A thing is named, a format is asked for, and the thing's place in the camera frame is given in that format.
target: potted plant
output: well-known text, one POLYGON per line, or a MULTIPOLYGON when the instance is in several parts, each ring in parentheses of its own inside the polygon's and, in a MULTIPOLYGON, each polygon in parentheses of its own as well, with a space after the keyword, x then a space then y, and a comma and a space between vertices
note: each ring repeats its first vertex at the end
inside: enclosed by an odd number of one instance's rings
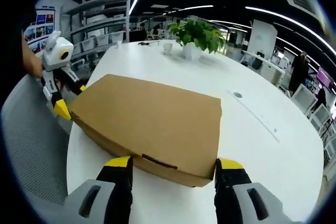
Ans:
POLYGON ((185 19, 169 25, 169 31, 177 37, 176 42, 183 46, 183 55, 187 59, 199 60, 206 49, 217 52, 224 45, 221 31, 202 20, 185 19))

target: white flower pot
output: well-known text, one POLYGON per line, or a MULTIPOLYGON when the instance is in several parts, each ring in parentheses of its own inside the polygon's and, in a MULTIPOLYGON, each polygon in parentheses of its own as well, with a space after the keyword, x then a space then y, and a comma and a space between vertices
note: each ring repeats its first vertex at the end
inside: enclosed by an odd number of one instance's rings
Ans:
POLYGON ((198 61, 201 57, 202 50, 201 48, 196 47, 195 43, 189 42, 183 47, 182 54, 188 60, 198 61))

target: robot camera eye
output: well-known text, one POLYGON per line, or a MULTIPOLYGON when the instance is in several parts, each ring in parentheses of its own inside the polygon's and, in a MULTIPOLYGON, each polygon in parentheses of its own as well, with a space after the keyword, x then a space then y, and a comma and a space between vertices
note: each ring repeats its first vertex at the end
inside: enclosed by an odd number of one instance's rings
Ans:
POLYGON ((61 55, 61 60, 64 60, 65 58, 67 58, 69 55, 69 52, 64 52, 62 55, 61 55))

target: shelf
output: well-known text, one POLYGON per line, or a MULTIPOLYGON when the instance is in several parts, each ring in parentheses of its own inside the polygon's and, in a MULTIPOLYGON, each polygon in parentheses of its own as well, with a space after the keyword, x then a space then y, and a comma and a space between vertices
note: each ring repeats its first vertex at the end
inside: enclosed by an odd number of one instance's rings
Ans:
POLYGON ((121 6, 116 6, 116 7, 106 8, 103 10, 96 10, 94 12, 85 13, 84 17, 89 18, 89 17, 100 15, 100 14, 110 15, 112 13, 121 13, 121 12, 125 12, 126 9, 127 9, 126 5, 121 5, 121 6))
POLYGON ((93 48, 93 49, 91 49, 91 50, 87 50, 87 51, 81 52, 81 53, 79 53, 79 54, 73 55, 73 56, 71 57, 71 60, 75 60, 75 59, 77 59, 77 58, 79 58, 79 57, 82 57, 82 56, 84 56, 84 55, 93 54, 93 53, 95 53, 95 52, 106 51, 107 49, 109 49, 111 46, 113 46, 113 45, 115 45, 115 44, 117 44, 117 43, 110 43, 110 44, 108 44, 108 45, 104 45, 104 46, 100 46, 100 47, 95 47, 95 48, 93 48))
POLYGON ((81 31, 84 31, 84 30, 85 31, 92 31, 92 30, 103 28, 103 27, 107 27, 108 23, 117 22, 117 21, 121 21, 121 20, 124 20, 124 22, 118 22, 118 23, 115 23, 113 25, 125 24, 126 17, 106 18, 106 19, 103 19, 103 20, 100 20, 100 21, 93 22, 93 23, 87 24, 85 26, 82 26, 82 27, 72 31, 71 35, 77 34, 77 33, 81 32, 81 31))
POLYGON ((69 14, 69 15, 74 15, 79 12, 83 12, 84 10, 88 10, 97 6, 101 5, 107 5, 107 4, 114 4, 114 3, 120 3, 120 2, 126 2, 127 0, 90 0, 87 2, 84 2, 75 8, 69 9, 63 14, 69 14))

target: white round table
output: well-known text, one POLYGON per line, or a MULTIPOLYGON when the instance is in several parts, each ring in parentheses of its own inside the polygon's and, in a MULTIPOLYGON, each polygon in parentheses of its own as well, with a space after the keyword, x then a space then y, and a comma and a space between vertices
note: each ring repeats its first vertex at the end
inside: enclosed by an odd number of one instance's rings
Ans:
MULTIPOLYGON (((262 183, 282 201, 284 213, 293 221, 308 218, 323 172, 322 141, 308 119, 275 86, 234 60, 203 53, 200 61, 192 62, 182 59, 181 51, 172 40, 112 46, 88 86, 111 73, 221 98, 218 157, 240 162, 252 182, 262 183), (163 55, 165 42, 173 43, 172 56, 163 55)), ((74 123, 67 157, 68 193, 95 179, 109 159, 111 155, 74 123)), ((188 188, 134 167, 132 193, 130 223, 217 223, 214 182, 188 188)))

